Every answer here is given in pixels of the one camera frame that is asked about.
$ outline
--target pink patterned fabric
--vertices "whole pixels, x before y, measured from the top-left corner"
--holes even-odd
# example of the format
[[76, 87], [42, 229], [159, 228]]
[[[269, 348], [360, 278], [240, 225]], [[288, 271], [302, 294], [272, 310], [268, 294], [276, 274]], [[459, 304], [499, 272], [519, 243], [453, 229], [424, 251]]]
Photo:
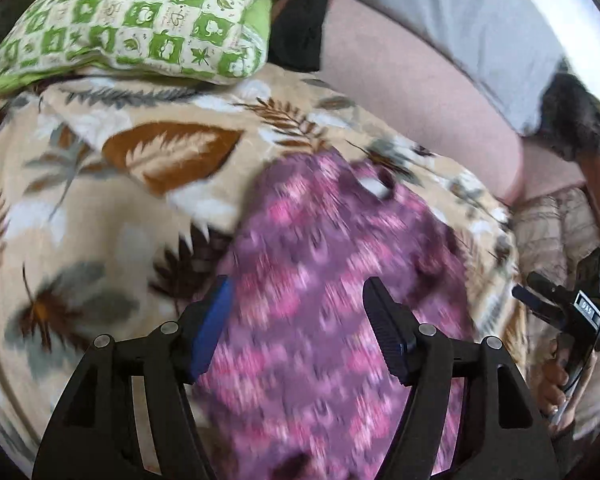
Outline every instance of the pink patterned fabric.
[[[379, 199], [358, 179], [391, 189]], [[235, 304], [208, 373], [202, 407], [229, 441], [232, 479], [267, 480], [294, 457], [296, 478], [369, 480], [408, 396], [388, 373], [362, 305], [379, 276], [396, 301], [448, 336], [471, 339], [464, 267], [451, 229], [369, 162], [331, 150], [275, 161], [219, 273]], [[461, 383], [452, 387], [436, 471], [453, 455]]]

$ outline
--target leaf print blanket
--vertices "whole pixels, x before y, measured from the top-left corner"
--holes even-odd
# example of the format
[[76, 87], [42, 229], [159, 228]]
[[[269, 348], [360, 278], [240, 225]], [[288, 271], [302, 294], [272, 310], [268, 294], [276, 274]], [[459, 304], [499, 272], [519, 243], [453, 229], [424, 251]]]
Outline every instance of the leaf print blanket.
[[[83, 73], [0, 98], [0, 444], [9, 456], [31, 473], [94, 337], [146, 335], [203, 290], [253, 203], [255, 178], [289, 153], [368, 159], [421, 197], [456, 234], [474, 338], [499, 336], [524, 369], [509, 212], [408, 134], [323, 81], [272, 65], [221, 89]], [[144, 464], [158, 470], [146, 414], [137, 425]]]

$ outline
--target green patterned pillow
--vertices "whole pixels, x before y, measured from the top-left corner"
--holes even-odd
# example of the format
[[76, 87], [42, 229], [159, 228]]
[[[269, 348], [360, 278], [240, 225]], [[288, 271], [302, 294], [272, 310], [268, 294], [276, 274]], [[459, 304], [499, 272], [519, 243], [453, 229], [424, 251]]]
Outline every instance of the green patterned pillow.
[[0, 45], [0, 92], [83, 65], [219, 84], [266, 61], [270, 0], [36, 0]]

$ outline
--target metal screw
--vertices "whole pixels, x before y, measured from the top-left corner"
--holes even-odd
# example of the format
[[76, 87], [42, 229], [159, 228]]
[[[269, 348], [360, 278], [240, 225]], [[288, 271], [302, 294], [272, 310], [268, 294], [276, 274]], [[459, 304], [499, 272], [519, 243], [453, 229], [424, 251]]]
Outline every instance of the metal screw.
[[496, 336], [490, 335], [487, 338], [487, 345], [489, 345], [494, 350], [500, 350], [502, 348], [502, 341], [500, 341]]
[[111, 342], [111, 338], [107, 334], [102, 334], [93, 340], [93, 345], [96, 348], [104, 348], [110, 342]]
[[434, 327], [433, 325], [431, 325], [429, 323], [421, 324], [418, 327], [418, 330], [422, 335], [428, 335], [428, 336], [436, 335], [436, 332], [438, 331], [436, 329], [436, 327]]
[[163, 334], [173, 334], [178, 331], [178, 324], [175, 321], [167, 321], [160, 327], [160, 332]]

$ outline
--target black holder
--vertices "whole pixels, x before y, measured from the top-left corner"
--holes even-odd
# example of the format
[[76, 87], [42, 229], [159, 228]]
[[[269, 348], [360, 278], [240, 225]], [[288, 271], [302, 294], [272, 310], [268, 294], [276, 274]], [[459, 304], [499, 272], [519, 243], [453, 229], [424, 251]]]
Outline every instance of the black holder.
[[[569, 378], [561, 389], [571, 397], [592, 351], [600, 352], [600, 248], [579, 261], [573, 290], [555, 285], [538, 272], [530, 272], [526, 284], [553, 302], [542, 300], [521, 285], [511, 291], [534, 316], [559, 330], [557, 353], [563, 349], [569, 353], [564, 365]], [[550, 417], [552, 424], [560, 421], [567, 405], [564, 403]]]
[[[109, 335], [96, 338], [53, 412], [32, 480], [160, 479], [142, 466], [132, 376], [144, 377], [162, 478], [215, 479], [183, 384], [194, 383], [206, 371], [200, 356], [208, 365], [222, 318], [216, 314], [225, 314], [230, 303], [223, 293], [226, 287], [226, 278], [218, 278], [205, 299], [190, 304], [177, 324], [164, 323], [146, 337], [123, 342]], [[367, 280], [363, 297], [367, 311], [383, 308], [392, 317], [403, 342], [397, 350], [405, 370], [400, 380], [413, 388], [376, 480], [430, 478], [453, 377], [464, 378], [458, 443], [451, 469], [433, 478], [558, 478], [546, 427], [499, 339], [458, 341], [432, 325], [419, 324], [408, 308], [391, 300], [378, 278]]]

